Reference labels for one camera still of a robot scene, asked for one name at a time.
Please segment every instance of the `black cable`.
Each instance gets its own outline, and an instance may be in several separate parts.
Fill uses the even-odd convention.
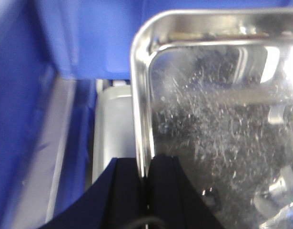
[[[146,224],[157,226],[159,229],[168,229],[166,223],[162,219],[155,216],[145,216],[135,219],[125,225],[122,229],[138,229]]]

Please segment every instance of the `metal edge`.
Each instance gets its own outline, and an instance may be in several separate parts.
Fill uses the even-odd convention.
[[[151,51],[151,35],[152,26],[169,16],[176,15],[236,15],[236,14],[280,14],[293,13],[293,8],[267,8],[267,9],[226,9],[226,10],[167,10],[161,12],[148,21],[146,21],[135,35],[130,53],[131,64],[131,86],[132,86],[132,102],[134,113],[134,131],[136,141],[136,158],[140,177],[144,177],[148,173],[149,163],[154,156],[154,145],[152,138],[152,117],[150,111],[150,92],[143,88],[141,82],[149,85],[148,67],[152,63],[158,52],[162,52],[167,48],[174,47],[166,45],[166,47],[158,47]]]

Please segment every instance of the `stainless steel tray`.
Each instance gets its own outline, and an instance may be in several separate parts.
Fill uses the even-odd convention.
[[[133,41],[131,83],[142,177],[178,156],[226,228],[293,228],[293,9],[161,13]]]

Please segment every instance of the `blue plastic wall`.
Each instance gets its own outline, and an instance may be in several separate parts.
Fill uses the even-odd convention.
[[[264,8],[293,0],[37,1],[54,62],[66,78],[129,79],[132,39],[151,16],[171,9]]]
[[[0,2],[0,220],[41,120],[40,95],[54,75],[31,5]]]
[[[293,6],[293,0],[0,0],[0,220],[21,173],[18,164],[28,158],[41,127],[56,71],[66,79],[129,79],[132,39],[142,23],[163,10],[285,6]],[[60,210],[83,191],[84,122],[94,104],[76,105],[71,122],[79,124],[71,128],[83,137],[67,146],[67,178],[59,195],[72,181],[78,189],[60,197]]]

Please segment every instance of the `blue surface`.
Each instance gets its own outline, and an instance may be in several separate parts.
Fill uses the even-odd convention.
[[[54,215],[75,202],[85,189],[88,146],[94,127],[95,80],[80,80],[72,111]]]
[[[0,221],[10,186],[20,172],[20,158],[28,153],[34,133],[40,79],[50,68],[30,5],[11,6],[0,12],[0,28],[8,28],[0,32]]]
[[[37,1],[54,62],[66,78],[129,79],[133,37],[151,16],[171,9],[293,6],[293,0]]]

